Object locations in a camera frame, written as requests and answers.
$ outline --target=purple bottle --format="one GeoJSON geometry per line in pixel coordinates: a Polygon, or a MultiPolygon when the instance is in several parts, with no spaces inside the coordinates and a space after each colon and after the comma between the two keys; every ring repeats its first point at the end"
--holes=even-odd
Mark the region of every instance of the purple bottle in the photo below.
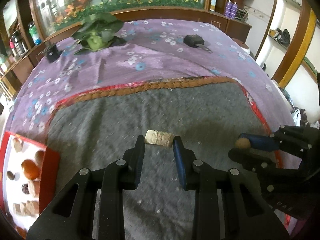
{"type": "Polygon", "coordinates": [[[224,9],[224,16],[229,17],[231,11],[232,2],[229,0],[226,3],[226,8],[224,9]]]}
{"type": "Polygon", "coordinates": [[[238,6],[237,6],[237,3],[235,2],[231,5],[229,18],[234,19],[236,17],[237,9],[238,9],[238,6]]]}

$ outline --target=artificial plant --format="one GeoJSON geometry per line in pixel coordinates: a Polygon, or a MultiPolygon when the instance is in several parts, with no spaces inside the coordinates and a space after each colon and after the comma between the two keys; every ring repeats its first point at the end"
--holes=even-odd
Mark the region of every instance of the artificial plant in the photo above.
{"type": "Polygon", "coordinates": [[[123,22],[109,13],[90,14],[81,21],[81,27],[72,37],[78,40],[75,44],[81,44],[83,48],[75,52],[75,55],[86,51],[96,52],[110,47],[114,42],[125,43],[125,40],[115,36],[123,27],[123,22]]]}

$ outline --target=purple bedsheet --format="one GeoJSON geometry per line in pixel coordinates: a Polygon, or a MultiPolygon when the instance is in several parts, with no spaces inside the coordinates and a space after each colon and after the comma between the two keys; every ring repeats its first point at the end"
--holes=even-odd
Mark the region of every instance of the purple bedsheet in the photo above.
{"type": "Polygon", "coordinates": [[[65,51],[51,64],[43,58],[32,71],[15,100],[6,130],[44,142],[45,125],[55,103],[76,93],[136,81],[214,75],[241,83],[271,130],[281,124],[294,125],[270,78],[213,25],[154,19],[125,23],[117,35],[127,44],[80,56],[69,50],[72,38],[59,42],[59,49],[65,51]],[[185,45],[183,37],[189,34],[203,37],[213,53],[185,45]]]}

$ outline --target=gray blanket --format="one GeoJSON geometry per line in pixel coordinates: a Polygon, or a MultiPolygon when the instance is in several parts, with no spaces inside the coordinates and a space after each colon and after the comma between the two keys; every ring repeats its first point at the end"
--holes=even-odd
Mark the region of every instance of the gray blanket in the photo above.
{"type": "MultiPolygon", "coordinates": [[[[58,111],[50,125],[48,146],[61,154],[57,192],[81,168],[97,170],[120,159],[147,130],[180,135],[198,159],[224,171],[241,169],[228,158],[240,133],[264,134],[234,83],[76,103],[58,111]]],[[[245,175],[257,185],[253,173],[245,175]]],[[[126,239],[191,238],[195,192],[183,191],[177,177],[172,149],[146,145],[139,187],[123,192],[126,239]]]]}

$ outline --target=key fob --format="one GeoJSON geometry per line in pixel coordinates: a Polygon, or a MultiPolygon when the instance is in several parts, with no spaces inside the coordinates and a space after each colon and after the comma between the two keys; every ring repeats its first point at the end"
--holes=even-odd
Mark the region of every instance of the key fob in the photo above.
{"type": "Polygon", "coordinates": [[[212,53],[212,51],[204,45],[204,39],[197,34],[185,36],[183,43],[187,44],[189,47],[201,48],[206,52],[212,53]]]}
{"type": "Polygon", "coordinates": [[[202,39],[199,35],[187,35],[183,39],[183,43],[187,44],[189,47],[197,48],[198,44],[204,45],[204,39],[202,39]]]}

